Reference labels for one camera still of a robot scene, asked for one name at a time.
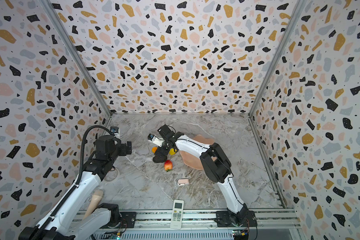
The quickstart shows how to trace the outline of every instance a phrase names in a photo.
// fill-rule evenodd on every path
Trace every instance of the side wall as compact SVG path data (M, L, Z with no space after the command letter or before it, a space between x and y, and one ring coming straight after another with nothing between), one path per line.
M113 112L247 112L296 0L52 0Z
M253 119L307 239L360 239L360 1L307 1Z
M0 1L0 239L17 239L70 187L100 111L38 2Z

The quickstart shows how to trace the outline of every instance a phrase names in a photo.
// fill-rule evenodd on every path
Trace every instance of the marble floor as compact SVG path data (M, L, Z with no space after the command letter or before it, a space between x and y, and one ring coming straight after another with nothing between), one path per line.
M203 170L185 165L179 153L168 156L173 170L165 172L163 163L154 163L154 145L149 133L170 125L189 137L198 134L220 144L232 164L236 188L249 208L281 208L246 115L233 114L118 114L111 126L120 128L122 142L132 141L132 154L118 157L97 189L104 191L101 202L118 204L120 209L171 209L174 199L184 200L184 209L226 208L218 186ZM188 178L190 184L178 186L177 180ZM89 200L83 205L86 209Z

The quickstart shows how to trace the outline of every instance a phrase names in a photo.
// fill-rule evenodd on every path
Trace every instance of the remote control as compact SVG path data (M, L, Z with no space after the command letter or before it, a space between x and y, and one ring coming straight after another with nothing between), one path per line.
M183 218L183 200L174 200L173 201L173 210L172 210L172 219L170 228L181 229L181 222Z

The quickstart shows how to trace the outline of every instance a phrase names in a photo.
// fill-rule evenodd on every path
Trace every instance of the terrazzo pattern wallpaper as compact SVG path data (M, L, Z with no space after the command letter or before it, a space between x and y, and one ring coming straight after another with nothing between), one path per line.
M247 112L296 0L52 0L112 112Z
M105 121L38 2L0 1L0 239L52 209L76 178L84 131Z
M307 239L360 240L360 1L307 1L253 119Z

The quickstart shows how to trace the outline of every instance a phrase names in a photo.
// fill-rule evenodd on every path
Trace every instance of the metal corner post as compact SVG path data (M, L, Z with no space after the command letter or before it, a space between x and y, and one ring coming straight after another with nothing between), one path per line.
M107 103L104 101L104 98L101 96L100 91L97 89L96 84L92 80L92 76L89 74L87 68L84 65L80 55L77 53L75 46L73 45L72 41L69 39L69 35L65 30L63 24L61 23L57 13L52 7L52 4L49 0L39 0L40 6L43 8L44 12L48 15L49 19L51 20L53 27L58 32L61 40L63 41L64 45L67 47L69 53L71 54L74 62L76 63L77 67L84 75L84 78L87 80L87 83L94 94L95 98L99 102L100 106L103 108L103 111L107 115L107 118L111 118L111 112L108 109Z
M284 35L280 41L280 44L274 54L274 57L271 61L271 65L269 66L269 69L268 69L267 73L265 74L264 81L262 82L260 89L259 89L258 93L256 94L256 97L252 104L251 110L249 112L250 117L253 116L256 106L259 104L261 96L263 95L266 87L268 86L268 84L271 80L271 76L272 76L274 70L276 69L279 59L281 58L281 55L283 54L283 51L288 43L288 39L291 36L291 34L295 28L295 25L301 15L301 12L302 12L306 2L307 2L307 0L297 0L295 8L292 11L291 19L287 25L287 28L285 29L285 33L284 33Z

